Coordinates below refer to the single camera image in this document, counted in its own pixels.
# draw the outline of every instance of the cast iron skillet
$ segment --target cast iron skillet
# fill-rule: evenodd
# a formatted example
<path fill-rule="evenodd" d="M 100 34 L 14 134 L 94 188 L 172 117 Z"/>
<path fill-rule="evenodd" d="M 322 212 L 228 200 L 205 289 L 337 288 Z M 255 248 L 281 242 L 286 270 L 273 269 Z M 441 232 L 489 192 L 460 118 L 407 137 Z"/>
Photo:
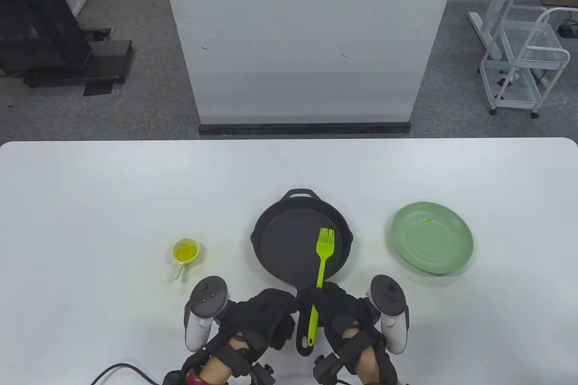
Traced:
<path fill-rule="evenodd" d="M 319 271 L 316 253 L 321 227 L 335 230 L 335 252 L 327 260 L 325 278 L 343 267 L 353 234 L 343 216 L 310 189 L 292 189 L 258 219 L 251 234 L 255 255 L 274 277 L 301 290 L 315 285 Z M 311 311 L 300 311 L 297 325 L 297 352 L 311 354 L 307 345 Z"/>

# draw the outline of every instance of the skillet handle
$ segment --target skillet handle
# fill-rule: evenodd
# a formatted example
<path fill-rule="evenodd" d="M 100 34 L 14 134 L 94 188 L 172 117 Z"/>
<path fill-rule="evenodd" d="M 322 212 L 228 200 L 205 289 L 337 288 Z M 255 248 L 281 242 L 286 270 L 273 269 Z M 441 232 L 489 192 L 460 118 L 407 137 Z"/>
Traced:
<path fill-rule="evenodd" d="M 293 197 L 293 195 L 309 195 L 309 197 L 311 197 L 312 199 L 321 201 L 321 199 L 318 197 L 318 195 L 316 193 L 311 191 L 311 189 L 306 189 L 306 188 L 291 189 L 291 190 L 287 191 L 287 194 L 285 194 L 283 196 L 283 198 L 279 201 L 290 199 L 291 197 Z"/>
<path fill-rule="evenodd" d="M 299 320 L 297 321 L 297 332 L 295 333 L 295 346 L 297 353 L 302 357 L 308 357 L 314 349 L 309 346 L 307 338 L 309 335 L 309 317 L 311 316 L 311 307 L 299 310 Z"/>

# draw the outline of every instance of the brush handle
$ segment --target brush handle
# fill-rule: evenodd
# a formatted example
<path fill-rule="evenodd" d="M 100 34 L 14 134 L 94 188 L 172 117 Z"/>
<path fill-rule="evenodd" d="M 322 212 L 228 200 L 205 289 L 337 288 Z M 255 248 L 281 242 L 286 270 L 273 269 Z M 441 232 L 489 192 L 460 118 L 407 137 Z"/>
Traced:
<path fill-rule="evenodd" d="M 319 274 L 317 274 L 317 287 L 323 287 L 323 276 L 325 275 L 325 263 L 327 259 L 322 259 L 319 265 Z M 317 328 L 319 324 L 319 313 L 315 306 L 311 308 L 311 317 L 309 317 L 309 331 L 307 333 L 307 344 L 312 347 L 317 337 Z"/>

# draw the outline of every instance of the white table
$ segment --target white table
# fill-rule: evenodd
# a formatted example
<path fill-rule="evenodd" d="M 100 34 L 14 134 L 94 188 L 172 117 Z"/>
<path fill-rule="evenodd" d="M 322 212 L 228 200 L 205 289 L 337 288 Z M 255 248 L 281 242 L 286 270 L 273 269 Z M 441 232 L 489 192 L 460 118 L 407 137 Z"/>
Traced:
<path fill-rule="evenodd" d="M 161 381 L 188 355 L 182 309 L 200 278 L 221 275 L 234 300 L 291 290 L 260 268 L 249 235 L 293 187 L 350 225 L 335 281 L 361 296 L 385 273 L 406 292 L 409 345 L 392 357 L 404 383 L 576 385 L 578 150 L 562 138 L 6 144 L 0 383 L 87 385 L 121 361 Z M 394 213 L 419 200 L 468 222 L 475 254 L 459 275 L 419 272 L 386 242 Z M 206 253 L 175 282 L 181 237 Z M 329 352 L 300 358 L 292 341 L 262 364 L 280 385 L 313 384 Z M 144 381 L 121 371 L 107 384 Z"/>

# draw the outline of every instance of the small yellow bowl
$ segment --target small yellow bowl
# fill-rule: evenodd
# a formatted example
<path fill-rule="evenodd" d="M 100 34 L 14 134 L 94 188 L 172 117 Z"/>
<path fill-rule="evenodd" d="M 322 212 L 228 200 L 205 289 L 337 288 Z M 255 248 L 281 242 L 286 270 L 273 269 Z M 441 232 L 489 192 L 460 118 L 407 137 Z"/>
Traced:
<path fill-rule="evenodd" d="M 175 273 L 175 280 L 180 277 L 182 268 L 194 261 L 199 255 L 200 244 L 194 239 L 184 238 L 175 243 L 173 247 L 173 258 L 179 264 L 179 268 Z"/>

